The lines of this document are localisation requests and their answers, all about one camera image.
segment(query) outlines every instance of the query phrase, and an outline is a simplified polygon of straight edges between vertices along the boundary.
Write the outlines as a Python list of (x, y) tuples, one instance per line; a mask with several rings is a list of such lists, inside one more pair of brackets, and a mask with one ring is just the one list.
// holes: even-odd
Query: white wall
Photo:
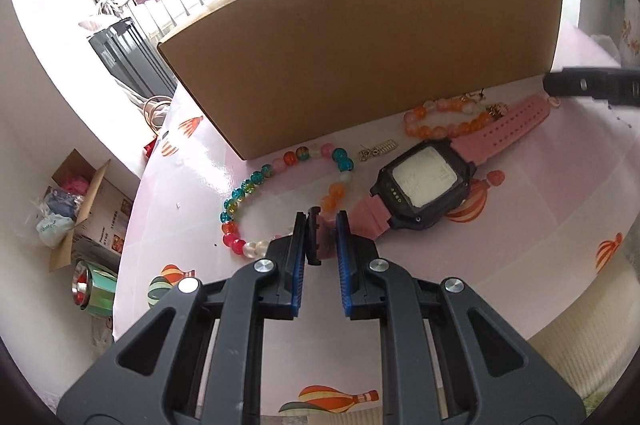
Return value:
[(0, 0), (0, 110), (49, 173), (78, 151), (131, 198), (153, 138), (92, 50), (78, 21), (90, 0)]
[(0, 148), (0, 336), (36, 392), (56, 400), (92, 363), (91, 317), (73, 303), (70, 267), (48, 273), (49, 250), (24, 225), (47, 174), (1, 113)]

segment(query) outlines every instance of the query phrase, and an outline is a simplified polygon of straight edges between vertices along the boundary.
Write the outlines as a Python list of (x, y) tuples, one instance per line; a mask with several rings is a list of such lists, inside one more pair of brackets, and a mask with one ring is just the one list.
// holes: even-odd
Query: pink watch strap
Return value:
[(542, 123), (550, 111), (545, 98), (532, 94), (510, 107), (502, 118), (477, 132), (455, 138), (451, 148), (467, 162), (481, 165)]
[(391, 213), (380, 196), (367, 195), (349, 211), (349, 227), (356, 235), (376, 239), (389, 229)]

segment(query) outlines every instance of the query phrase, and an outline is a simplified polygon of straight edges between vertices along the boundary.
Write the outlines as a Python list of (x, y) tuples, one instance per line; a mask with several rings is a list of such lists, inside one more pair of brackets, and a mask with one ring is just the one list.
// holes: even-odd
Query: plastic bag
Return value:
[(59, 214), (49, 213), (36, 225), (40, 240), (49, 248), (55, 248), (74, 227), (74, 220)]
[(75, 221), (78, 218), (80, 205), (84, 201), (82, 196), (67, 192), (62, 188), (52, 188), (46, 196), (44, 202), (53, 214), (62, 215)]

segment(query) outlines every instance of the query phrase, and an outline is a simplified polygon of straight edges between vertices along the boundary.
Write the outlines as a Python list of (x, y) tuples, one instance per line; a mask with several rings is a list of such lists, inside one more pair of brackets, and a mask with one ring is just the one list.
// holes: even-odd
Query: white bead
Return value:
[(242, 253), (247, 259), (255, 259), (255, 243), (244, 243)]
[(267, 255), (267, 249), (269, 248), (269, 241), (259, 241), (255, 244), (255, 256), (261, 259)]
[(462, 112), (464, 114), (473, 114), (476, 110), (476, 104), (470, 101), (465, 101), (462, 105)]
[(318, 145), (311, 145), (309, 147), (309, 156), (311, 156), (312, 158), (319, 158), (320, 156), (322, 156), (322, 151), (320, 150)]

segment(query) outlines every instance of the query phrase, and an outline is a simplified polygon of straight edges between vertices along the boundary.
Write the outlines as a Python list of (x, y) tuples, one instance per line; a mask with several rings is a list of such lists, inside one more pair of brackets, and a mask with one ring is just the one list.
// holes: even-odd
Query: cardboard box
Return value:
[(215, 0), (158, 48), (244, 159), (550, 69), (562, 0)]
[(50, 271), (66, 266), (72, 258), (78, 257), (117, 272), (133, 202), (104, 179), (108, 166), (107, 161), (96, 170), (74, 150), (52, 175), (58, 185), (71, 175), (82, 176), (90, 184), (76, 227), (51, 251)]

